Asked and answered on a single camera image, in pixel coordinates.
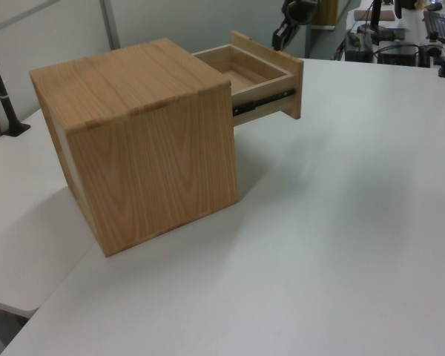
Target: white desk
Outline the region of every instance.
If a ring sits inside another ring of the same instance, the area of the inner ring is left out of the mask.
[[[238,204],[94,245],[3,355],[445,356],[445,79],[308,60],[234,131]]]
[[[0,309],[31,317],[94,243],[41,111],[0,138]]]

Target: drawer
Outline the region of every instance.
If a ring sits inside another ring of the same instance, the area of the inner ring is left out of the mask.
[[[193,53],[231,80],[234,125],[283,111],[300,118],[303,61],[233,31],[231,43]]]

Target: wooden top panel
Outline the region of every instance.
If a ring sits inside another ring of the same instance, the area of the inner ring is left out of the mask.
[[[67,135],[231,84],[168,39],[32,70],[30,75]]]

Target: white wall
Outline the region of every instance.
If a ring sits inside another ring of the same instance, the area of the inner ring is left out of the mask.
[[[112,0],[121,47],[168,37],[189,52],[229,43],[238,30],[271,47],[283,0]],[[303,57],[305,28],[286,52]]]
[[[0,30],[0,72],[18,118],[39,109],[29,70],[107,50],[99,0],[61,0]]]
[[[340,17],[341,11],[344,10],[345,6],[350,2],[351,0],[338,0],[338,9],[337,9],[337,18]]]

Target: wooden cabinet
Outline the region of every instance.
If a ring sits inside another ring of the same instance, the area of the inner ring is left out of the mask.
[[[194,55],[161,39],[30,75],[67,183],[111,256],[236,203],[234,123],[298,119],[302,69],[232,33]]]
[[[333,30],[351,0],[320,0],[320,11],[313,21],[313,28]]]

